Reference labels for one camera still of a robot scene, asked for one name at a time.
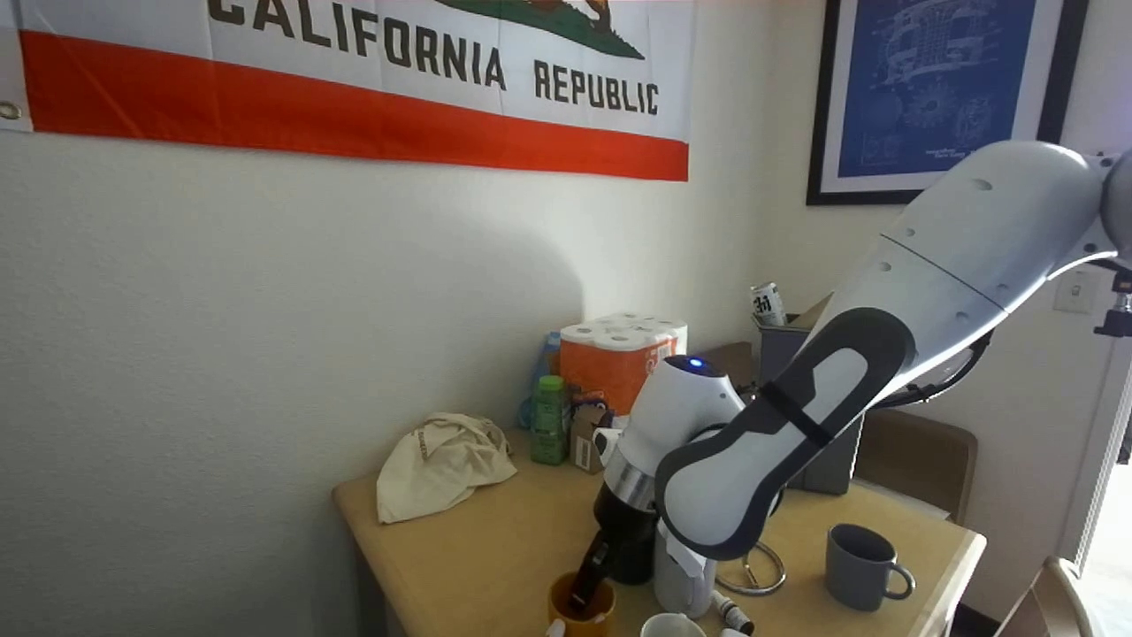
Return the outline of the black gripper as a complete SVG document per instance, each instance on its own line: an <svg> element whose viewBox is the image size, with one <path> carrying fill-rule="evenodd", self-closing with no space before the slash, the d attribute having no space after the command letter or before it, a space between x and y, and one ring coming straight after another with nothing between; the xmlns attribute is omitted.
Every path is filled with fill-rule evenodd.
<svg viewBox="0 0 1132 637"><path fill-rule="evenodd" d="M655 567L655 529L660 515L635 509L615 499L610 489L596 501L599 535L585 552L585 562L573 577L573 597L591 603L596 588L604 579L643 585Z"/></svg>

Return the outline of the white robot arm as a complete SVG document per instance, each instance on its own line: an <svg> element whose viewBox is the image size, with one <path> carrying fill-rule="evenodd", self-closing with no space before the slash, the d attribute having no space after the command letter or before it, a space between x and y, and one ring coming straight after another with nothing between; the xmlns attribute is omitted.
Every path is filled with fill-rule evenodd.
<svg viewBox="0 0 1132 637"><path fill-rule="evenodd" d="M1132 154L994 140L957 164L826 301L805 345L754 396L696 357L664 357L604 448L599 535L566 606L591 612L652 529L707 559L757 545L787 485L867 409L987 339L1077 265L1124 265Z"/></svg>

